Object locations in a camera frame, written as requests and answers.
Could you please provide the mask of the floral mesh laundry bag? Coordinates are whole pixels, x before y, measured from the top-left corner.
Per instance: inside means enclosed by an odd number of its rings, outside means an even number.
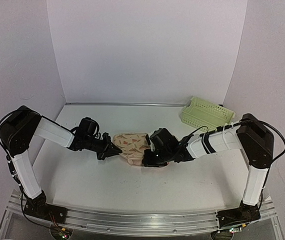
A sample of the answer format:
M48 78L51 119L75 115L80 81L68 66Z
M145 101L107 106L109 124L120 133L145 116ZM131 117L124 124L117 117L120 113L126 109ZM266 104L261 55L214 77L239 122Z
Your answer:
M148 133L125 132L114 135L112 143L122 152L123 158L142 159L145 150L154 150L154 146L147 141Z

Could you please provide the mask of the pink bra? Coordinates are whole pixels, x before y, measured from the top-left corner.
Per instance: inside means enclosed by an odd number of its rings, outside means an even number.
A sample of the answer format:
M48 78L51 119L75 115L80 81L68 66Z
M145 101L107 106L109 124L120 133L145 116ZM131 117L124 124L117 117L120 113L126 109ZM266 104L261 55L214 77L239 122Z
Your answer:
M138 157L138 158L127 157L126 161L130 166L133 166L133 167L164 168L164 167L167 167L169 165L168 162L167 163L161 163L161 164L144 163L142 157Z

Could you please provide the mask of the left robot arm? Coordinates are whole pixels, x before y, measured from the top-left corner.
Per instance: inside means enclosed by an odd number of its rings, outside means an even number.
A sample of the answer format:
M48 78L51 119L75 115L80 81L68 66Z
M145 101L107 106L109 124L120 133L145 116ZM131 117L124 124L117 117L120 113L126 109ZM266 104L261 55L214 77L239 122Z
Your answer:
M79 125L68 129L22 105L0 120L0 146L6 154L11 176L19 187L22 214L27 219L62 224L68 209L48 203L35 174L34 162L30 159L34 138L42 138L73 152L94 152L101 161L120 155L122 150L113 143L107 132L100 133L98 122L90 117L84 117Z

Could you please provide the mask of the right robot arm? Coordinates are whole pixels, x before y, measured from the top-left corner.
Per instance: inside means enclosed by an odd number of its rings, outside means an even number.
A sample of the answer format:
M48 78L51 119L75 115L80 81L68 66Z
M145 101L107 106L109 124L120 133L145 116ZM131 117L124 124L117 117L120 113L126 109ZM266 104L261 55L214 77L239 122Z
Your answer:
M260 219L262 193L273 161L274 135L252 114L246 113L236 123L225 124L204 133L196 131L178 140L166 128L146 136L149 149L144 151L142 166L165 167L220 152L240 150L247 164L244 193L237 208L217 212L220 229L247 225Z

